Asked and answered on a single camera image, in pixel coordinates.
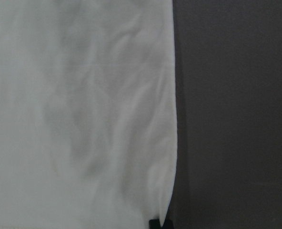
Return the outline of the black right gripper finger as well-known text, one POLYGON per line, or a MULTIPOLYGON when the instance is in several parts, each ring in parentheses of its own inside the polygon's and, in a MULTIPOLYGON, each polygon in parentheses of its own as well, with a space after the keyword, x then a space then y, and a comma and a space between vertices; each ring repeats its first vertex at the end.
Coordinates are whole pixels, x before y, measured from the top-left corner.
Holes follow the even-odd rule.
POLYGON ((165 219, 164 223, 161 225, 159 219, 151 219, 149 220, 149 229, 173 229, 173 221, 165 219))

